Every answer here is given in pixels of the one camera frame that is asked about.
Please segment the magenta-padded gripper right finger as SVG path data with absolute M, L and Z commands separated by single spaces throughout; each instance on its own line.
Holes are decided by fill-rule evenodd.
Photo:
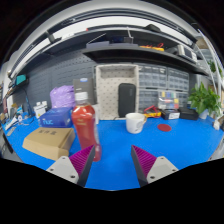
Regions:
M 131 146 L 131 156 L 141 187 L 178 171 L 166 157 L 156 157 L 134 145 Z

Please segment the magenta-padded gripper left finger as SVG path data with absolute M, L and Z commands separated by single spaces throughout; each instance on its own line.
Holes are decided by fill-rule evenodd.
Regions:
M 61 156 L 47 171 L 84 187 L 95 156 L 95 146 L 82 149 L 70 157 Z

